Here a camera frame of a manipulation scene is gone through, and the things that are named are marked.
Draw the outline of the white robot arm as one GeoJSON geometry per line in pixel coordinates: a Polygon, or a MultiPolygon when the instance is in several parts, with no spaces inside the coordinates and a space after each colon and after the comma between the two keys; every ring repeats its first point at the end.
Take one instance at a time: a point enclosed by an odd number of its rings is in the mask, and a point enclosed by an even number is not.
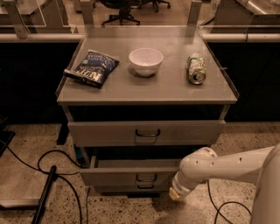
{"type": "Polygon", "coordinates": [[[280,144],[218,156],[208,147],[184,157],[169,196],[179,200],[209,179],[226,179],[255,185],[250,224],[280,224],[280,144]]]}

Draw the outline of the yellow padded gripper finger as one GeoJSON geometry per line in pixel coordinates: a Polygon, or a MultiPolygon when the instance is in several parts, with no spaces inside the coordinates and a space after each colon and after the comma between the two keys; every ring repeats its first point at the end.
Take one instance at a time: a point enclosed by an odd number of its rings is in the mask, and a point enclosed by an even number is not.
{"type": "Polygon", "coordinates": [[[180,199],[179,194],[172,187],[169,188],[169,196],[172,200],[179,200],[180,199]]]}

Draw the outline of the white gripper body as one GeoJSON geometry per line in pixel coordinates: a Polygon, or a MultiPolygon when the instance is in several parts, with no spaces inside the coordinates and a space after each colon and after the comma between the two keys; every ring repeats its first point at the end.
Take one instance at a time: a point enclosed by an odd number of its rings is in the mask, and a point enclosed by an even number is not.
{"type": "Polygon", "coordinates": [[[189,181],[181,171],[178,171],[171,183],[171,187],[179,194],[179,196],[187,196],[198,185],[195,181],[189,181]]]}

